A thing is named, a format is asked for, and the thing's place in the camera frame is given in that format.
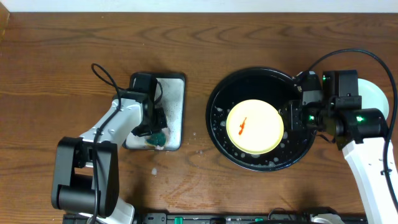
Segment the yellow plate with red stain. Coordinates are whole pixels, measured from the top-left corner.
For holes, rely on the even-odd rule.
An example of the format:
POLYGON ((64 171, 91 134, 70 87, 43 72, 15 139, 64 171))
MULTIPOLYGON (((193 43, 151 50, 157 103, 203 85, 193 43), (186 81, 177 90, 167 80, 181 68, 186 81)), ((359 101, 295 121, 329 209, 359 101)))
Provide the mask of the yellow plate with red stain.
POLYGON ((284 135, 279 112, 262 100, 245 100, 229 112, 226 119, 229 140, 249 154, 265 154, 275 149, 284 135))

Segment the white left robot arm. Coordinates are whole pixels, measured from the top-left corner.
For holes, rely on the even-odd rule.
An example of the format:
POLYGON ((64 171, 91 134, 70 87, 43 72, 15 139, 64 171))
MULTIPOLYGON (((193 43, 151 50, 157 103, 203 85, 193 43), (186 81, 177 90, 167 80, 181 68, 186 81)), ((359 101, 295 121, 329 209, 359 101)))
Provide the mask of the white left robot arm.
POLYGON ((119 198, 118 152, 130 134, 144 137, 165 128, 155 90, 117 90, 110 109, 77 138, 57 145, 52 206, 86 215, 89 223, 132 223, 134 207, 119 198))

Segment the mint plate with long stain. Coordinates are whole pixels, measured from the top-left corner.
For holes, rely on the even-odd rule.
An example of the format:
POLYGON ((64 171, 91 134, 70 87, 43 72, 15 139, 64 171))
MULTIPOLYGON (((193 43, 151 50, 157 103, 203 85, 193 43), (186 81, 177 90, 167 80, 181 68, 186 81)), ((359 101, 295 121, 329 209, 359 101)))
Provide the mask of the mint plate with long stain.
POLYGON ((358 93, 362 97, 362 109, 378 109, 385 119, 389 115, 389 103, 384 92, 374 83, 359 78, 358 93))

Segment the green scrubbing sponge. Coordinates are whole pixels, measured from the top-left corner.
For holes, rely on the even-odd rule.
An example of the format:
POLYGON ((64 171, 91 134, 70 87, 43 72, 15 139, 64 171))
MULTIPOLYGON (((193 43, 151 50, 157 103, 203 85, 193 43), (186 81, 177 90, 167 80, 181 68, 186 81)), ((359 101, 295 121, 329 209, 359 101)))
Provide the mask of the green scrubbing sponge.
POLYGON ((155 133, 146 139, 146 143, 151 146, 164 147, 167 142, 167 135, 163 132, 155 133))

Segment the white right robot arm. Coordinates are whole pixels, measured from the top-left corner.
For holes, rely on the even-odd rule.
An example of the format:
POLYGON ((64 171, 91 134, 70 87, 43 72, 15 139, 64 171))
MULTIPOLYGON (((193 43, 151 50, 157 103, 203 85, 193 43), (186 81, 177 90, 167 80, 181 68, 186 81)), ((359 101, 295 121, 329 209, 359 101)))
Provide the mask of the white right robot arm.
POLYGON ((291 131, 333 136, 354 175, 368 223, 397 223, 391 196, 397 188, 397 169, 387 138, 389 129, 380 110, 339 108, 336 101, 303 105, 292 100, 279 114, 291 131))

